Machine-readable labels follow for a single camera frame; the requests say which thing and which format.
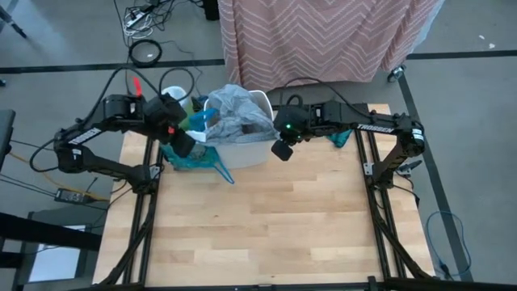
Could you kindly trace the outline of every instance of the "wooden tabletop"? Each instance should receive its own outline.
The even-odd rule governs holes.
[[[384,104],[369,107],[389,113]],[[126,133],[120,161],[141,163],[145,140]],[[364,140],[369,154],[368,139]],[[396,138],[376,134],[376,141],[384,158]],[[167,165],[145,284],[346,283],[365,282],[371,275],[382,280],[354,135],[342,149],[325,138],[293,149],[289,162],[271,154],[267,163],[231,170],[234,185],[215,171],[174,171]],[[400,177],[393,182],[410,188]],[[401,244],[424,271],[434,274],[413,196],[397,188],[388,194]],[[124,253],[135,203],[136,195],[128,193],[110,208],[94,283]],[[386,240],[385,245],[390,270],[396,274],[392,248]],[[133,280],[140,254],[135,257]]]

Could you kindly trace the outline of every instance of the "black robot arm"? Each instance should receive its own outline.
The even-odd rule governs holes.
[[[76,124],[56,133],[53,148],[58,168],[65,173],[89,171],[126,179],[135,193],[150,193],[155,185],[149,167],[126,166],[96,156],[82,144],[106,131],[125,133],[130,130],[170,144],[178,156],[186,157],[195,144],[178,127],[186,116],[179,102],[168,95],[157,96],[149,102],[142,96],[110,95],[94,108],[89,118],[76,120]]]
[[[348,129],[397,136],[397,143],[388,156],[372,166],[372,183],[383,188],[393,186],[395,170],[407,158],[421,154],[425,145],[422,126],[406,114],[364,113],[337,101],[283,106],[276,115],[274,125],[280,132],[280,140],[272,146],[271,151],[284,161],[292,155],[290,146]]]

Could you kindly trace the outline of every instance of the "power strip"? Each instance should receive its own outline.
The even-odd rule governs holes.
[[[131,19],[126,23],[126,27],[131,28],[133,25],[137,24],[140,20],[147,16],[148,13],[149,12],[139,12],[135,19]]]

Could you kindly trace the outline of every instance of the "gray floor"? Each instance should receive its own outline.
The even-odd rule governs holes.
[[[10,0],[0,0],[7,7]],[[119,0],[119,6],[131,6],[130,0]],[[416,53],[466,52],[494,49],[516,49],[517,27],[512,0],[446,1],[437,16],[427,40]],[[19,1],[13,11],[15,21],[30,36],[21,39],[10,27],[0,34],[0,68],[40,65],[87,65],[124,62],[120,26],[111,1],[45,0]],[[176,40],[183,50],[195,53],[195,59],[222,58],[218,22],[204,20],[203,11],[190,3],[178,5],[165,32],[156,31],[159,41]],[[164,47],[162,60],[190,60],[172,44]],[[513,110],[515,66],[517,58],[408,61],[406,73],[414,102],[426,125],[427,138],[447,193],[452,211],[463,220],[465,239],[473,258],[475,281],[517,284],[514,262],[517,234],[513,231],[517,198],[513,193],[517,161],[513,156],[516,138],[512,132],[517,122]],[[227,82],[224,66],[200,67],[203,71],[198,87],[202,94]],[[142,72],[157,82],[164,69]],[[60,127],[69,126],[75,117],[84,116],[98,97],[111,72],[82,71],[50,74],[3,75],[8,87],[0,89],[0,108],[17,111],[15,139],[41,144]],[[380,72],[373,82],[333,84],[354,102],[389,103],[393,112],[405,112],[406,105],[397,84],[385,81]],[[189,86],[180,74],[171,75],[171,84]],[[124,92],[122,75],[116,78],[110,92]],[[304,96],[306,102],[334,98],[325,88],[307,86],[290,88]],[[270,93],[273,103],[278,92]],[[122,142],[119,133],[105,134],[88,146],[96,153],[117,159]],[[13,151],[28,157],[31,148],[15,145]],[[52,166],[52,153],[43,152],[37,162]],[[50,191],[55,190],[44,179],[12,158],[7,158],[2,173]],[[86,188],[93,175],[53,175],[76,188]],[[415,191],[421,196],[422,221],[437,210],[427,169],[420,166],[414,173]],[[2,183],[0,211],[26,217],[30,211],[66,208],[52,199]],[[108,196],[111,180],[99,176],[92,192]],[[82,214],[82,222],[93,221],[97,213]],[[443,224],[438,219],[431,226],[432,241],[444,261],[456,272]],[[8,251],[18,251],[19,244],[9,243]],[[0,270],[0,289],[11,287],[13,272]],[[89,276],[76,280],[73,287],[88,282]],[[27,289],[67,289],[65,285],[32,285]]]

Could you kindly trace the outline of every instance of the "teal cloth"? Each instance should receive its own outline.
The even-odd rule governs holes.
[[[331,134],[331,135],[327,136],[326,138],[328,138],[330,141],[332,141],[332,143],[334,143],[335,147],[341,149],[347,143],[348,138],[350,137],[351,133],[352,133],[351,130],[347,130],[346,132]]]
[[[189,125],[192,129],[203,131],[205,119],[209,119],[214,113],[215,109],[207,110],[206,112],[198,112],[194,116],[189,117]],[[160,143],[160,148],[167,160],[176,170],[191,170],[194,168],[214,168],[223,176],[228,183],[235,183],[232,175],[226,169],[225,165],[219,158],[219,154],[214,147],[195,145],[192,152],[186,158],[180,158],[170,145],[163,145]]]

